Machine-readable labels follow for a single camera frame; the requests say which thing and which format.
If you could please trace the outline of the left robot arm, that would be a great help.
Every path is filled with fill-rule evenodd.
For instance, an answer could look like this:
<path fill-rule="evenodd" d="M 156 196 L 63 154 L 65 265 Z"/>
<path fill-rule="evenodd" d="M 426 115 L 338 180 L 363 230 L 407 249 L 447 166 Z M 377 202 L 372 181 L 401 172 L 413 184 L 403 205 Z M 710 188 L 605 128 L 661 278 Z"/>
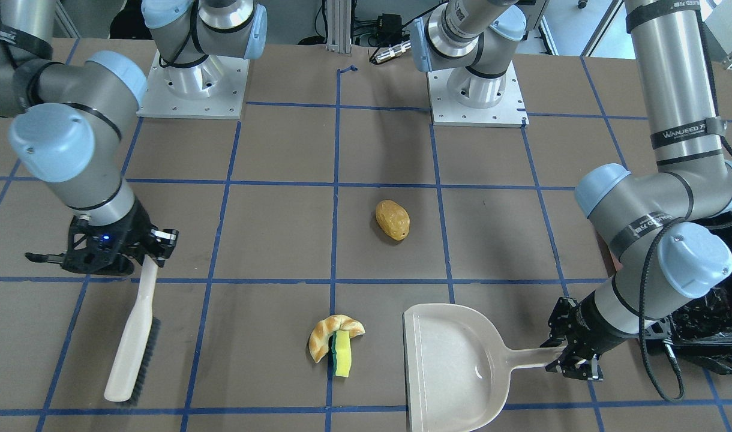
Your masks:
<path fill-rule="evenodd" d="M 606 164 L 575 187 L 584 216 L 622 264 L 584 300 L 562 300 L 551 317 L 546 346 L 567 345 L 546 370 L 580 380 L 601 380 L 603 353 L 732 272 L 730 249 L 697 224 L 732 211 L 732 161 L 724 158 L 726 124 L 704 54 L 700 3 L 625 6 L 657 172 L 638 178 Z"/>

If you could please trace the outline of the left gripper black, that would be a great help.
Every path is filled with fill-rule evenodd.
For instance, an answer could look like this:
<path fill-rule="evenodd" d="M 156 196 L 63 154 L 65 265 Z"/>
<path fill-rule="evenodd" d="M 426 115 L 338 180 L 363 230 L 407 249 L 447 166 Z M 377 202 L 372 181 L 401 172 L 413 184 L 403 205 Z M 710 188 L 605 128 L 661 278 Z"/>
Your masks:
<path fill-rule="evenodd" d="M 550 333 L 541 347 L 558 347 L 565 341 L 572 349 L 547 364 L 545 371 L 569 379 L 603 381 L 600 356 L 633 338 L 632 334 L 618 330 L 602 317 L 593 293 L 580 303 L 574 298 L 560 297 L 550 314 L 548 326 Z"/>

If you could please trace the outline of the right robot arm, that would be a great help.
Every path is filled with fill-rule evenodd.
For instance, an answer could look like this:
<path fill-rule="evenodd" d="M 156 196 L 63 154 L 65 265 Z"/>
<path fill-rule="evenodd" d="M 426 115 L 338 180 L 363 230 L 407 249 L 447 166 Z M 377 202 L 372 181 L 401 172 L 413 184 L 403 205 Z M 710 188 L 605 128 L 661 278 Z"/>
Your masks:
<path fill-rule="evenodd" d="M 67 249 L 26 253 L 77 274 L 156 274 L 178 231 L 152 224 L 114 153 L 143 107 L 147 78 L 129 58 L 93 54 L 83 65 L 53 59 L 54 1 L 0 1 L 0 118 L 31 175 L 70 208 Z"/>

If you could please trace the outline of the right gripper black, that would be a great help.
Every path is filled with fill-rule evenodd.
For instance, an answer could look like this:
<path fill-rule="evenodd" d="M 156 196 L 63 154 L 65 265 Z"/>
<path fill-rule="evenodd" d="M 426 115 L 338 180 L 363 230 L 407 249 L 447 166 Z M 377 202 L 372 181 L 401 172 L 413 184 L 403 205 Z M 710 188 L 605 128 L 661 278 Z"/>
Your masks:
<path fill-rule="evenodd" d="M 139 199 L 135 199 L 130 212 L 112 224 L 94 226 L 74 217 L 68 230 L 66 252 L 57 255 L 26 252 L 25 257 L 35 263 L 56 263 L 72 273 L 120 277 L 133 273 L 133 260 L 143 265 L 146 257 L 163 268 L 178 238 L 176 229 L 154 227 Z"/>

